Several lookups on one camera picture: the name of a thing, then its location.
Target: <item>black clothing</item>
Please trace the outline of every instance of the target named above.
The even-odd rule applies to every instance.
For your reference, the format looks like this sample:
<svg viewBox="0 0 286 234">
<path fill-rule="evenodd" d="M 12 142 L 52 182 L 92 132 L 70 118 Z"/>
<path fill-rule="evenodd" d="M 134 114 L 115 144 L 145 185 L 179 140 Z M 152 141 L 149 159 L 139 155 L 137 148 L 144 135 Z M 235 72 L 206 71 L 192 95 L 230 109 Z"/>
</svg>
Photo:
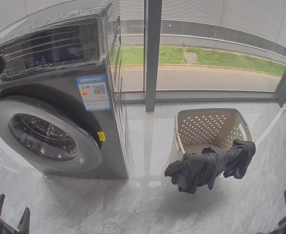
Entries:
<svg viewBox="0 0 286 234">
<path fill-rule="evenodd" d="M 254 142 L 235 139 L 229 151 L 211 145 L 201 154 L 184 154 L 183 160 L 171 163 L 164 175 L 172 177 L 172 184 L 177 184 L 180 192 L 194 194 L 197 186 L 203 185 L 212 190 L 222 172 L 225 178 L 243 178 L 254 154 Z"/>
<path fill-rule="evenodd" d="M 214 180 L 217 176 L 219 176 L 226 168 L 226 164 L 229 159 L 228 151 L 219 148 L 218 146 L 211 145 L 208 148 L 204 148 L 202 151 L 203 154 L 206 153 L 215 153 L 216 154 L 216 164 L 213 170 L 210 171 L 212 173 L 211 180 L 204 181 L 204 184 L 207 184 L 209 189 L 212 190 L 214 185 Z"/>
<path fill-rule="evenodd" d="M 171 182 L 179 186 L 179 192 L 195 193 L 197 190 L 198 176 L 204 163 L 202 154 L 184 154 L 184 160 L 171 163 L 164 172 L 170 176 Z"/>
<path fill-rule="evenodd" d="M 229 160 L 223 174 L 224 177 L 234 176 L 234 178 L 242 179 L 255 154 L 254 142 L 235 139 L 228 153 Z"/>
</svg>

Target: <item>white laundry basket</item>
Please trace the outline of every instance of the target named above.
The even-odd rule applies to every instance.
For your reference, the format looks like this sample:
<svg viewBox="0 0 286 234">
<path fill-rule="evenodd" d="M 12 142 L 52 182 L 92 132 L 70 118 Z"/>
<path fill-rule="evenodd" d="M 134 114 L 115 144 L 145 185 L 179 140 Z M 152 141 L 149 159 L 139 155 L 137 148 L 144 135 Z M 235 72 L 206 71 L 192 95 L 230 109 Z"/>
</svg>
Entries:
<svg viewBox="0 0 286 234">
<path fill-rule="evenodd" d="M 238 110 L 207 108 L 180 111 L 175 116 L 170 163 L 183 160 L 184 153 L 201 153 L 210 145 L 229 150 L 234 139 L 252 141 L 249 127 Z"/>
</svg>

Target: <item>washing machine door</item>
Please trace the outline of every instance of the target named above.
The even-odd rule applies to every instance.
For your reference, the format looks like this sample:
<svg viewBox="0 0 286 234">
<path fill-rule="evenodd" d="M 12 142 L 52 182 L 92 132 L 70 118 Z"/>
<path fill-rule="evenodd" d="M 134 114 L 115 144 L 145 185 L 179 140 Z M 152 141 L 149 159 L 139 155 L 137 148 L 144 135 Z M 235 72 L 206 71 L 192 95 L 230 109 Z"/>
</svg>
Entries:
<svg viewBox="0 0 286 234">
<path fill-rule="evenodd" d="M 30 163 L 80 173 L 102 161 L 96 141 L 54 107 L 26 96 L 0 99 L 0 137 Z"/>
</svg>

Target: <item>plastic wrap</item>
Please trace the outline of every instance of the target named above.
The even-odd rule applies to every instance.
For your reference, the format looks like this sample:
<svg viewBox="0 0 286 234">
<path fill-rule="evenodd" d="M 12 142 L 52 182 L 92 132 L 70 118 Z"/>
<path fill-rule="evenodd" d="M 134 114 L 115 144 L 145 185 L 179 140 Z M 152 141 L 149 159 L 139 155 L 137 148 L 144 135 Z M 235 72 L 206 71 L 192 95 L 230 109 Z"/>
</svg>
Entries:
<svg viewBox="0 0 286 234">
<path fill-rule="evenodd" d="M 116 41 L 120 19 L 114 5 L 118 0 L 92 1 L 88 8 L 33 23 L 28 23 L 30 17 L 23 18 L 3 30 L 0 82 L 63 68 L 102 65 Z"/>
</svg>

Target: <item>washing machine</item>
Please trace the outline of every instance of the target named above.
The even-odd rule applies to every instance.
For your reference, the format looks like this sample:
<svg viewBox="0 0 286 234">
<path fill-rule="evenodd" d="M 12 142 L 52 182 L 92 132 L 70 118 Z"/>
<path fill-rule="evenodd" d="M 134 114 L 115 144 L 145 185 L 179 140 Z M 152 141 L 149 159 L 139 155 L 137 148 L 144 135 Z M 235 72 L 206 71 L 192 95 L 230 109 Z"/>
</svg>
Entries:
<svg viewBox="0 0 286 234">
<path fill-rule="evenodd" d="M 119 0 L 75 0 L 0 33 L 0 137 L 45 174 L 128 179 Z"/>
</svg>

